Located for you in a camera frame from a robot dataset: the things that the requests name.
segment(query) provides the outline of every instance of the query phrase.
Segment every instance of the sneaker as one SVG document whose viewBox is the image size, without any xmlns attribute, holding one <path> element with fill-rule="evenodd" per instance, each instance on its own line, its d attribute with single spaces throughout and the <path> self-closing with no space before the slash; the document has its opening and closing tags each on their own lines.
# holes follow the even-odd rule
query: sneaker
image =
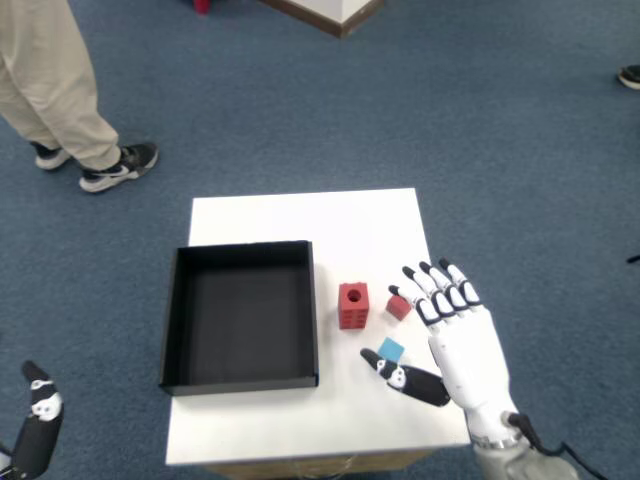
<svg viewBox="0 0 640 480">
<path fill-rule="evenodd" d="M 62 148 L 49 150 L 44 145 L 40 145 L 35 142 L 32 142 L 31 145 L 36 149 L 36 165 L 43 170 L 55 170 L 56 168 L 60 168 L 71 158 L 71 155 L 65 152 Z"/>
<path fill-rule="evenodd" d="M 640 90 L 640 65 L 629 65 L 620 69 L 618 80 L 626 87 Z"/>
<path fill-rule="evenodd" d="M 122 147 L 120 161 L 106 170 L 84 170 L 80 187 L 98 193 L 126 180 L 136 180 L 153 168 L 158 161 L 158 147 L 152 143 Z"/>
</svg>

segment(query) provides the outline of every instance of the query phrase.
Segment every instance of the blue cube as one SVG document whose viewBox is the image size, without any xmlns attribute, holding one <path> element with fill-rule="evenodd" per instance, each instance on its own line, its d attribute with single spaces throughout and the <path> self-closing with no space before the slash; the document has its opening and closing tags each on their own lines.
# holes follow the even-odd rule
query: blue cube
<svg viewBox="0 0 640 480">
<path fill-rule="evenodd" d="M 378 355 L 395 363 L 400 361 L 400 357 L 403 353 L 404 347 L 399 343 L 394 342 L 389 337 L 384 339 L 384 342 L 382 342 L 382 345 L 380 345 L 380 348 L 378 349 Z"/>
</svg>

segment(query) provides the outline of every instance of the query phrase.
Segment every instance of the open black box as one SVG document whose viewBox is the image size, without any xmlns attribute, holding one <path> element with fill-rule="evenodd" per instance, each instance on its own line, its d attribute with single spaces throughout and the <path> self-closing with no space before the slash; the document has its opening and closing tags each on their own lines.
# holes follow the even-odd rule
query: open black box
<svg viewBox="0 0 640 480">
<path fill-rule="evenodd" d="M 317 386 L 311 242 L 179 248 L 160 376 L 174 396 Z"/>
</svg>

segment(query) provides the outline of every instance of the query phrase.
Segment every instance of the red block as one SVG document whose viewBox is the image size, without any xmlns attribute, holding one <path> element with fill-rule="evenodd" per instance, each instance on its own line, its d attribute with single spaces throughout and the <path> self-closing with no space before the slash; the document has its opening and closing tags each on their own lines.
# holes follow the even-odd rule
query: red block
<svg viewBox="0 0 640 480">
<path fill-rule="evenodd" d="M 411 311 L 411 305 L 404 298 L 393 295 L 387 302 L 387 312 L 396 317 L 398 320 L 402 320 L 409 315 Z"/>
<path fill-rule="evenodd" d="M 211 0 L 193 0 L 193 6 L 196 12 L 205 14 L 211 7 Z"/>
<path fill-rule="evenodd" d="M 366 283 L 343 283 L 338 297 L 340 328 L 364 328 L 369 314 L 369 292 Z"/>
</svg>

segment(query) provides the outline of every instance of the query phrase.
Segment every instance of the white table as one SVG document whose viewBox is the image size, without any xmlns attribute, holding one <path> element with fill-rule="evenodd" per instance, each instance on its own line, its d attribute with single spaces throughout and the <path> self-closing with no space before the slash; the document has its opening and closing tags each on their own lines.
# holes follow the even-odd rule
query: white table
<svg viewBox="0 0 640 480">
<path fill-rule="evenodd" d="M 402 363 L 438 372 L 427 330 L 412 312 L 385 312 L 403 265 L 428 260 L 413 189 L 197 198 L 189 245 L 311 240 L 315 263 L 320 385 L 317 388 L 172 399 L 168 465 L 222 464 L 433 450 L 469 443 L 462 411 L 390 389 L 360 357 L 385 337 Z M 338 286 L 367 282 L 364 330 L 338 328 Z"/>
</svg>

